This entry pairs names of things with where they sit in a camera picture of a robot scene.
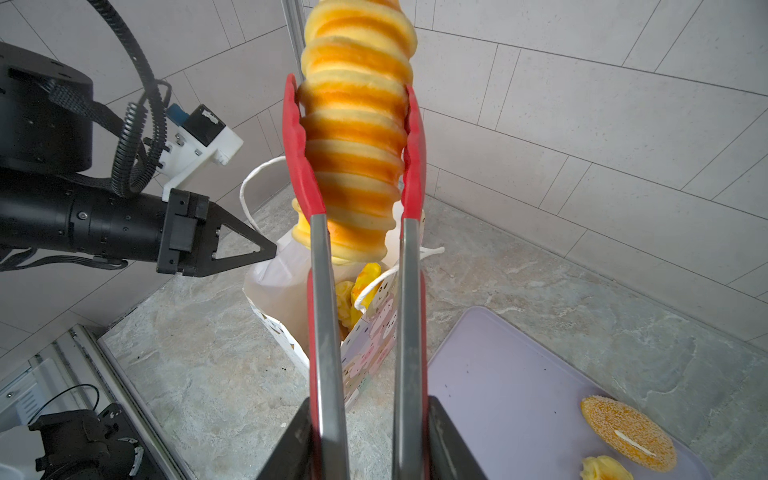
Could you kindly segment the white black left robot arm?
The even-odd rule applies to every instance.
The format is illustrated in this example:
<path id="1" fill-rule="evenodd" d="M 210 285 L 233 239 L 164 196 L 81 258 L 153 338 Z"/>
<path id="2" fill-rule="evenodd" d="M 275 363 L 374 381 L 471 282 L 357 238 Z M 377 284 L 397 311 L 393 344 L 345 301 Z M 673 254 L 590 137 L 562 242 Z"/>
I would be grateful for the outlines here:
<path id="1" fill-rule="evenodd" d="M 123 115 L 92 80 L 35 52 L 1 47 L 1 268 L 51 264 L 206 277 L 271 260 L 276 245 L 207 196 L 184 189 L 226 165 L 242 139 L 208 107 L 183 111 L 113 5 L 97 1 L 143 86 Z"/>

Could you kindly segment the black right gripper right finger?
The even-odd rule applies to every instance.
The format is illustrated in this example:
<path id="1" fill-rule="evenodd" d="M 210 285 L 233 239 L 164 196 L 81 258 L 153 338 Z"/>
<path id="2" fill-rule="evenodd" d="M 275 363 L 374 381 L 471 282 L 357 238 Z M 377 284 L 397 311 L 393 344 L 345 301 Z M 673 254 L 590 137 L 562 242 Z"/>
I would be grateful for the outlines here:
<path id="1" fill-rule="evenodd" d="M 431 480 L 485 480 L 486 475 L 435 396 L 428 397 L 428 469 Z"/>

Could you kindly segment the white cartoon animal paper bag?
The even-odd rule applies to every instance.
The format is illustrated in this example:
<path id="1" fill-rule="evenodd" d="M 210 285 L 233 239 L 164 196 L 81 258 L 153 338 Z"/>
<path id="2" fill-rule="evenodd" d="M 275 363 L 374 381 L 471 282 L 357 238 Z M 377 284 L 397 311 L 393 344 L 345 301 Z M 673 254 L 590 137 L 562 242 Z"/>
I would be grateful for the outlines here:
<path id="1" fill-rule="evenodd" d="M 376 373 L 396 343 L 399 234 L 400 228 L 395 227 L 386 235 L 387 255 L 381 263 L 382 274 L 372 303 L 367 309 L 352 305 L 351 314 L 360 318 L 349 331 L 340 327 L 347 407 L 354 403 L 364 383 Z M 309 373 L 306 295 L 310 267 L 310 251 L 288 232 L 278 240 L 276 256 L 251 267 L 243 286 L 254 314 L 303 375 Z"/>

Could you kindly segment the aluminium left corner profile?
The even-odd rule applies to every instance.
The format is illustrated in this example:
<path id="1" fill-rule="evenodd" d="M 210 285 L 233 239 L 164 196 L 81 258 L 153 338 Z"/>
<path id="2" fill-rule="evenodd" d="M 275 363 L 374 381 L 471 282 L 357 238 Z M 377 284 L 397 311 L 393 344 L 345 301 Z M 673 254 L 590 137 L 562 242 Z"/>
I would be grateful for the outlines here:
<path id="1" fill-rule="evenodd" d="M 297 65 L 301 65 L 301 55 L 305 48 L 304 39 L 304 8 L 301 0 L 281 1 L 289 39 L 296 57 Z"/>

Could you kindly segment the long toasted crust bread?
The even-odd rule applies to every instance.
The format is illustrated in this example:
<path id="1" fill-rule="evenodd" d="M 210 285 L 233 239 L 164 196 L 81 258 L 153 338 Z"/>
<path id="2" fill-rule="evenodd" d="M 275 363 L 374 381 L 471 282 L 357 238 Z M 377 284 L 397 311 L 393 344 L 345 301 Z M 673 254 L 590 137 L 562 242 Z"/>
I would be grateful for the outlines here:
<path id="1" fill-rule="evenodd" d="M 633 480 L 633 475 L 617 460 L 601 455 L 582 460 L 582 480 Z"/>

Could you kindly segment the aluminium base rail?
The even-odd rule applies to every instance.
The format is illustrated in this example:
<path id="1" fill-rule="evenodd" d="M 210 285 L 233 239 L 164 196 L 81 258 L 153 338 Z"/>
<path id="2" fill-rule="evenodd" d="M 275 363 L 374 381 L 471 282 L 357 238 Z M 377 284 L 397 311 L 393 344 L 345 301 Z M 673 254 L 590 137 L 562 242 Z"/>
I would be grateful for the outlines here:
<path id="1" fill-rule="evenodd" d="M 82 325 L 1 372 L 4 479 L 192 479 L 135 387 Z"/>

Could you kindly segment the red steel kitchen tongs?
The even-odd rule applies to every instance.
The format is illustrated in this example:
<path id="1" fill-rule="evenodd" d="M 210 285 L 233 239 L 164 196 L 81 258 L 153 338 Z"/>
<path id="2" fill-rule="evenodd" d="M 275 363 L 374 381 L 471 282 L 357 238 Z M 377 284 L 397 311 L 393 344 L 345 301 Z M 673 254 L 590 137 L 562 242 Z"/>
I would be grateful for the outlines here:
<path id="1" fill-rule="evenodd" d="M 312 166 L 305 156 L 307 135 L 295 99 L 296 79 L 286 80 L 283 137 L 292 187 L 310 223 L 311 269 L 307 283 L 310 413 L 314 479 L 350 476 L 343 400 L 339 329 L 331 264 L 327 209 Z M 404 189 L 401 203 L 397 299 L 396 374 L 392 476 L 429 476 L 425 282 L 420 265 L 421 217 L 426 187 L 426 142 L 413 88 L 405 121 Z"/>

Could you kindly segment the sesame oval bread bun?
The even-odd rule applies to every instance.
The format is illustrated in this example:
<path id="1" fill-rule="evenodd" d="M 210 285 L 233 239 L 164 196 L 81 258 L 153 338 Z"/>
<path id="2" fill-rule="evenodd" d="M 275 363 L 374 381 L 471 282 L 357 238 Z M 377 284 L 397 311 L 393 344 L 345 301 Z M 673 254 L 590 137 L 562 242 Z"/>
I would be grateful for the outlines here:
<path id="1" fill-rule="evenodd" d="M 629 460 L 656 472 L 670 472 L 677 465 L 677 451 L 669 435 L 637 409 L 604 396 L 580 402 L 590 428 Z"/>

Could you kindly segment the round yellow custard bun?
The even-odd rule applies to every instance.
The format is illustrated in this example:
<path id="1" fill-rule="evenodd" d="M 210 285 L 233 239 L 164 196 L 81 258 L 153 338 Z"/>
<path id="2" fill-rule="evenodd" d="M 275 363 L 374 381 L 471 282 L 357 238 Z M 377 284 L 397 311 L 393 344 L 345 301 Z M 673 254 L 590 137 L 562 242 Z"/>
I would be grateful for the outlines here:
<path id="1" fill-rule="evenodd" d="M 351 316 L 353 287 L 354 282 L 350 280 L 344 280 L 335 285 L 337 318 L 339 324 L 347 331 L 353 328 Z"/>

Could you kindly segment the yellow orange cone bread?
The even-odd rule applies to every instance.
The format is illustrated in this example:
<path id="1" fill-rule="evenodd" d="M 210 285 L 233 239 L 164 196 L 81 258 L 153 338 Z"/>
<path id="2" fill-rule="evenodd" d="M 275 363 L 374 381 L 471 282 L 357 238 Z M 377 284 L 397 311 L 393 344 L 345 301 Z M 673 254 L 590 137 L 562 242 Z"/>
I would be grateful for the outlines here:
<path id="1" fill-rule="evenodd" d="M 358 309 L 367 309 L 370 306 L 375 298 L 381 274 L 382 266 L 378 263 L 368 263 L 363 267 L 351 290 L 352 305 L 356 305 Z"/>

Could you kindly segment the lavender plastic tray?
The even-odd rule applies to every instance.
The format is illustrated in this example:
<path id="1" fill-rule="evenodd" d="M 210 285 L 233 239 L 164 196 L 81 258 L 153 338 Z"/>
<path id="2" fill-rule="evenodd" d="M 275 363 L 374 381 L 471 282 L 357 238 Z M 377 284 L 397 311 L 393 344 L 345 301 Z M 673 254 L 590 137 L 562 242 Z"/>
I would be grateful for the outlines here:
<path id="1" fill-rule="evenodd" d="M 595 382 L 492 311 L 467 309 L 428 365 L 441 402 L 489 479 L 577 479 L 586 457 L 607 455 L 636 479 L 708 479 L 681 442 L 677 463 L 655 472 L 612 449 L 586 423 Z"/>

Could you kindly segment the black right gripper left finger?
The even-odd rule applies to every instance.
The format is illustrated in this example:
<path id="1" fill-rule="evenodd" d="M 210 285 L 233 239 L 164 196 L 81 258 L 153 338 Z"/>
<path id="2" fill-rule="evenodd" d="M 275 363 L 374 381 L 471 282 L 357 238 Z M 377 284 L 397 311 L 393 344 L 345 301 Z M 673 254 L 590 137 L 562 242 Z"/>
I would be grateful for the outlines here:
<path id="1" fill-rule="evenodd" d="M 257 480 L 310 478 L 311 419 L 297 413 L 256 477 Z"/>

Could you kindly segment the striped spiral bread roll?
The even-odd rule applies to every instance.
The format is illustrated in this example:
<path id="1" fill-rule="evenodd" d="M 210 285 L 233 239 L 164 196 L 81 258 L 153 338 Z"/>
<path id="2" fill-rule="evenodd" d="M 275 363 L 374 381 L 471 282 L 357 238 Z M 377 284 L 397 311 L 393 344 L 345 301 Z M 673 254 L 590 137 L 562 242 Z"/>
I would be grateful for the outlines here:
<path id="1" fill-rule="evenodd" d="M 300 124 L 327 209 L 332 261 L 379 262 L 396 226 L 415 29 L 397 1 L 321 1 L 304 38 Z"/>

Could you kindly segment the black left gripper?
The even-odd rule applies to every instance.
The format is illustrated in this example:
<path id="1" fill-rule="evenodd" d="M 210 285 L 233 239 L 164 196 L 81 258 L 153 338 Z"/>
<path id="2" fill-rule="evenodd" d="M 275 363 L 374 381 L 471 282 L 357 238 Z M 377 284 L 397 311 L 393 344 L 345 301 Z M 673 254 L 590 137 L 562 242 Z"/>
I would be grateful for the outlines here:
<path id="1" fill-rule="evenodd" d="M 143 261 L 159 273 L 206 277 L 276 253 L 272 240 L 188 191 L 122 198 L 55 176 L 1 174 L 4 272 L 57 263 L 118 270 Z"/>

